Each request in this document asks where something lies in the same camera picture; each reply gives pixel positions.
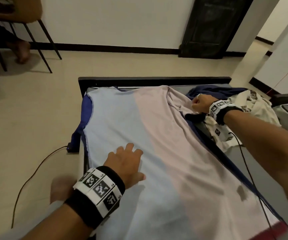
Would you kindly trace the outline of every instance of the floor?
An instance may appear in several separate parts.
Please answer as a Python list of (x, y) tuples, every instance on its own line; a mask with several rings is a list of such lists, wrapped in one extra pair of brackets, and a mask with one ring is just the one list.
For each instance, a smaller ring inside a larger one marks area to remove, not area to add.
[[(0, 234), (10, 229), (23, 183), (49, 153), (67, 145), (80, 121), (78, 77), (230, 76), (231, 86), (258, 91), (248, 81), (267, 59), (268, 49), (255, 40), (244, 58), (220, 60), (75, 51), (61, 51), (59, 60), (54, 51), (43, 51), (53, 74), (36, 51), (28, 64), (18, 65), (11, 51), (3, 50), (9, 71), (0, 66)], [(68, 155), (64, 149), (45, 161), (20, 195), (15, 225), (47, 207), (55, 176), (77, 171), (78, 155)]]

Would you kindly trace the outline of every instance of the foot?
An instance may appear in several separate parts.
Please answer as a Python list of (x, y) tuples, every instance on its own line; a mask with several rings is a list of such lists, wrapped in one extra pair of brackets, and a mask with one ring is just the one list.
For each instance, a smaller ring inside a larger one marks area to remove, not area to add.
[(29, 60), (31, 56), (29, 42), (19, 39), (14, 43), (6, 42), (6, 44), (17, 56), (17, 63), (25, 64)]
[(65, 201), (73, 193), (73, 186), (77, 182), (73, 176), (59, 176), (53, 179), (50, 187), (50, 203)]

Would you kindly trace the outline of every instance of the dark wooden door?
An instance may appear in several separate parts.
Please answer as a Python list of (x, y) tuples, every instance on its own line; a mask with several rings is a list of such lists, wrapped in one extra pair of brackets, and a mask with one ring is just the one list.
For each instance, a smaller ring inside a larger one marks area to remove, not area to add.
[(179, 57), (220, 59), (253, 0), (195, 0)]

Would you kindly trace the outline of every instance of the chair leg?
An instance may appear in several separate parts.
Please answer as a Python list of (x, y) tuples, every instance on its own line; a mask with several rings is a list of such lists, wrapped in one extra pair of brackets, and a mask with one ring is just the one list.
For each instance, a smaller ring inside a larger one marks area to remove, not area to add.
[(9, 24), (10, 24), (10, 28), (12, 29), (13, 34), (15, 35), (15, 37), (17, 37), (17, 35), (16, 35), (16, 33), (15, 33), (15, 30), (14, 30), (14, 27), (13, 27), (12, 23), (9, 22)]
[(52, 38), (50, 37), (50, 34), (48, 33), (45, 25), (43, 24), (42, 20), (38, 20), (38, 23), (40, 24), (40, 26), (42, 27), (42, 30), (44, 31), (44, 33), (46, 34), (46, 37), (48, 38), (48, 40), (50, 41), (50, 43), (52, 44), (54, 51), (56, 52), (56, 54), (58, 55), (58, 57), (62, 60), (61, 55), (58, 52), (58, 49), (56, 48), (56, 45), (54, 44)]
[(7, 67), (6, 67), (5, 61), (4, 61), (3, 57), (2, 57), (1, 52), (0, 52), (0, 64), (2, 65), (3, 70), (5, 72), (7, 72)]
[(47, 61), (46, 61), (46, 59), (45, 59), (43, 53), (42, 53), (41, 50), (39, 49), (38, 44), (37, 44), (37, 42), (35, 41), (35, 39), (34, 39), (32, 33), (31, 33), (31, 31), (29, 30), (27, 24), (26, 24), (26, 23), (23, 23), (23, 24), (24, 24), (24, 27), (26, 28), (26, 30), (27, 30), (29, 36), (31, 37), (31, 39), (32, 39), (32, 41), (33, 41), (33, 43), (34, 43), (34, 45), (36, 46), (36, 48), (37, 48), (39, 54), (41, 55), (43, 61), (45, 62), (47, 68), (50, 70), (50, 73), (53, 73), (52, 70), (50, 69), (50, 66), (48, 65), (48, 63), (47, 63)]

